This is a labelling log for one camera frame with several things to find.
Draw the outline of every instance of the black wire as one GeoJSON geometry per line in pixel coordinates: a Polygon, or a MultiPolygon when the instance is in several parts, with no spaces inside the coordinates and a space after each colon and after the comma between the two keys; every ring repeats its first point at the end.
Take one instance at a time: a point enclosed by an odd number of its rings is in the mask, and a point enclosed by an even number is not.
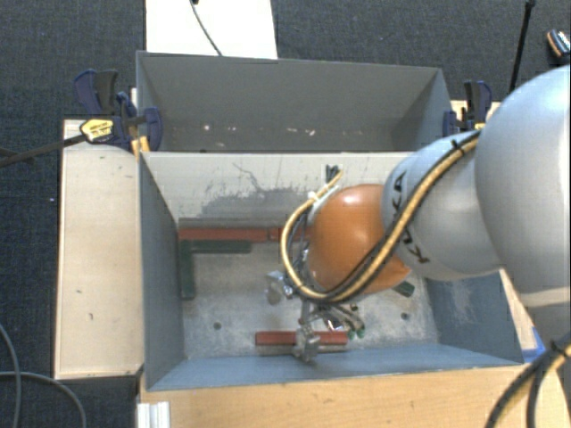
{"type": "Polygon", "coordinates": [[[524,20],[521,25],[521,30],[519,32],[519,41],[517,42],[516,59],[514,61],[514,68],[511,71],[511,80],[509,82],[509,92],[513,92],[516,88],[517,75],[519,73],[519,65],[521,63],[522,53],[524,52],[525,37],[527,35],[527,27],[529,26],[529,20],[532,15],[532,10],[535,6],[535,0],[525,0],[525,13],[524,20]]]}
{"type": "Polygon", "coordinates": [[[18,428],[18,425],[20,424],[21,378],[26,377],[28,379],[32,379],[32,380],[40,381],[43,383],[49,383],[49,384],[55,385],[61,391],[63,391],[68,397],[70,397],[70,399],[73,401],[75,406],[78,408],[79,415],[81,417],[82,428],[87,428],[86,411],[83,408],[81,401],[79,401],[79,398],[77,397],[77,395],[69,387],[67,387],[66,385],[64,385],[63,383],[61,383],[59,381],[56,381],[55,379],[52,379],[51,377],[47,377],[47,376],[41,375],[41,374],[27,373],[27,372],[21,371],[20,366],[18,364],[18,357],[16,355],[16,350],[14,349],[12,341],[10,340],[10,336],[8,336],[8,333],[4,330],[4,328],[2,327],[1,324],[0,324],[0,335],[4,339],[4,343],[6,344],[6,347],[8,348],[8,350],[10,352],[10,355],[12,357],[12,365],[14,368],[13,371],[0,372],[0,378],[14,377],[15,381],[16,381],[16,406],[14,409],[14,419],[12,422],[12,427],[18,428]]]}
{"type": "Polygon", "coordinates": [[[198,25],[200,26],[201,30],[203,31],[203,34],[206,36],[206,38],[210,42],[211,46],[214,48],[214,51],[216,51],[216,54],[223,57],[222,52],[218,49],[218,47],[216,46],[216,43],[214,43],[214,40],[211,38],[210,33],[208,33],[208,30],[206,29],[206,27],[204,27],[203,21],[200,19],[200,15],[198,14],[198,11],[196,11],[196,8],[194,7],[193,0],[188,0],[188,2],[190,3],[190,7],[193,10],[196,21],[198,22],[198,25]]]}
{"type": "MultiPolygon", "coordinates": [[[[571,335],[571,333],[566,334],[563,338],[558,340],[557,343],[560,343],[560,342],[567,342],[568,343],[570,335],[571,335]]],[[[493,407],[492,413],[488,416],[488,419],[487,419],[486,424],[485,424],[485,428],[493,428],[498,423],[498,420],[500,419],[500,416],[501,416],[504,408],[509,404],[511,399],[521,389],[521,387],[523,387],[525,385],[525,383],[528,382],[529,379],[531,379],[532,376],[535,375],[535,373],[538,373],[540,371],[540,369],[547,370],[547,368],[552,363],[553,359],[555,359],[558,355],[561,355],[561,354],[562,354],[561,351],[557,351],[556,353],[554,353],[554,350],[546,350],[545,352],[543,352],[543,354],[541,354],[538,358],[536,358],[503,392],[500,399],[498,399],[495,406],[493,407]]],[[[530,390],[530,398],[532,397],[531,391],[533,389],[534,389],[534,387],[532,386],[532,389],[530,390]]],[[[535,417],[535,412],[534,412],[535,411],[535,400],[532,401],[532,403],[533,403],[534,407],[533,407],[533,409],[531,409],[531,417],[534,418],[535,417]]],[[[528,423],[528,426],[533,426],[533,425],[529,425],[529,423],[530,423],[530,408],[529,408],[530,400],[528,400],[527,404],[528,404],[527,417],[526,417],[527,423],[528,423]]]]}
{"type": "MultiPolygon", "coordinates": [[[[15,373],[13,371],[4,371],[0,373],[0,378],[3,377],[14,377],[15,373]]],[[[76,408],[79,411],[79,416],[81,417],[81,427],[87,428],[87,416],[86,411],[79,401],[78,396],[70,389],[70,387],[64,385],[63,383],[52,379],[51,377],[47,377],[46,375],[36,374],[36,373],[27,373],[25,371],[21,372],[21,377],[26,377],[31,380],[40,381],[42,383],[49,383],[50,385],[55,385],[58,389],[63,391],[75,404],[76,408]]]]}
{"type": "Polygon", "coordinates": [[[28,161],[38,155],[43,155],[51,151],[57,151],[58,149],[63,149],[64,147],[70,147],[74,144],[83,143],[86,138],[83,135],[72,136],[55,143],[46,144],[44,146],[38,147],[37,149],[32,149],[31,151],[20,152],[5,159],[0,160],[0,168],[8,167],[19,161],[28,161]]]}
{"type": "MultiPolygon", "coordinates": [[[[571,333],[561,338],[559,343],[567,343],[571,340],[571,333]]],[[[567,344],[559,346],[556,342],[551,342],[551,350],[545,352],[545,358],[542,360],[540,365],[537,367],[534,376],[534,382],[529,390],[529,397],[527,399],[527,410],[525,412],[525,419],[527,421],[527,428],[535,428],[535,410],[537,409],[537,397],[539,395],[539,390],[542,386],[543,379],[548,373],[548,370],[553,363],[553,361],[560,355],[565,355],[566,359],[569,356],[565,354],[565,347],[567,344]]]]}
{"type": "Polygon", "coordinates": [[[20,371],[20,364],[18,363],[18,356],[16,355],[16,350],[10,340],[10,336],[2,324],[0,324],[0,335],[2,335],[2,339],[4,339],[4,343],[10,352],[10,357],[12,358],[12,367],[13,367],[13,375],[14,380],[16,381],[16,403],[14,407],[14,419],[12,422],[12,428],[18,428],[18,424],[20,423],[20,411],[21,411],[21,371],[20,371]]]}

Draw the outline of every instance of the metal stand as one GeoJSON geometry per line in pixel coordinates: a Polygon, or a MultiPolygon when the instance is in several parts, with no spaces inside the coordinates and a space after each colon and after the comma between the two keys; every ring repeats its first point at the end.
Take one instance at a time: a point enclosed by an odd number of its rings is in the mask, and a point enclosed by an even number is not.
{"type": "Polygon", "coordinates": [[[529,25],[529,19],[532,15],[532,9],[535,6],[535,0],[525,0],[525,14],[524,22],[521,26],[521,31],[519,32],[519,42],[517,43],[517,53],[516,60],[514,61],[514,69],[511,72],[511,81],[509,83],[509,92],[513,92],[516,88],[517,74],[519,73],[519,64],[521,63],[521,55],[524,52],[525,36],[527,35],[527,27],[529,25]]]}

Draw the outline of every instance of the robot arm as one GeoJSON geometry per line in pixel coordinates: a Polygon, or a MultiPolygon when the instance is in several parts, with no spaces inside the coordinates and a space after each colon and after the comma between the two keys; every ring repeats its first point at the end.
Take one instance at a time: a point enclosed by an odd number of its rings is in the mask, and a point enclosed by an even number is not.
{"type": "MultiPolygon", "coordinates": [[[[385,224],[453,141],[437,141],[394,170],[383,198],[385,224]]],[[[396,252],[417,274],[433,279],[504,268],[542,335],[559,337],[571,329],[568,66],[504,101],[474,153],[434,185],[396,252]]]]}
{"type": "MultiPolygon", "coordinates": [[[[349,274],[320,284],[321,264],[302,263],[299,276],[289,261],[290,232],[334,183],[302,205],[282,235],[288,280],[305,300],[348,302],[375,279],[388,278],[378,285],[388,288],[400,280],[383,270],[394,259],[420,276],[449,281],[505,268],[532,317],[549,308],[551,325],[534,317],[540,333],[569,330],[568,67],[520,87],[483,130],[434,142],[397,166],[370,216],[382,221],[382,236],[349,274]]],[[[326,207],[317,217],[325,214],[326,207]]],[[[327,260],[327,247],[313,245],[318,239],[311,237],[303,262],[319,260],[313,251],[327,260]]]]}

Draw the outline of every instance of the wooden board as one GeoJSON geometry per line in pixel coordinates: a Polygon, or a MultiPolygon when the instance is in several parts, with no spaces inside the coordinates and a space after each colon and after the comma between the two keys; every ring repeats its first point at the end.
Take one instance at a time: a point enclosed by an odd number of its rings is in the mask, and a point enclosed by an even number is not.
{"type": "MultiPolygon", "coordinates": [[[[335,428],[346,426],[483,427],[494,402],[524,366],[389,375],[318,383],[286,383],[192,391],[146,392],[140,400],[170,402],[171,428],[189,426],[335,428]]],[[[526,397],[498,428],[525,426],[526,397]]],[[[557,376],[542,387],[538,427],[568,428],[557,376]]]]}

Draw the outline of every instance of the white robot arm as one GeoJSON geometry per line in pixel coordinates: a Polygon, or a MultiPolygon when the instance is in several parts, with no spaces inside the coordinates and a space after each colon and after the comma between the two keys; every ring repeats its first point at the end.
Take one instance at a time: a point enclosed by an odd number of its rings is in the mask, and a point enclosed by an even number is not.
{"type": "MultiPolygon", "coordinates": [[[[402,162],[385,184],[385,227],[434,161],[471,134],[402,162]]],[[[505,268],[540,333],[569,325],[569,67],[511,94],[476,149],[431,189],[396,249],[417,274],[440,280],[505,268]]]]}

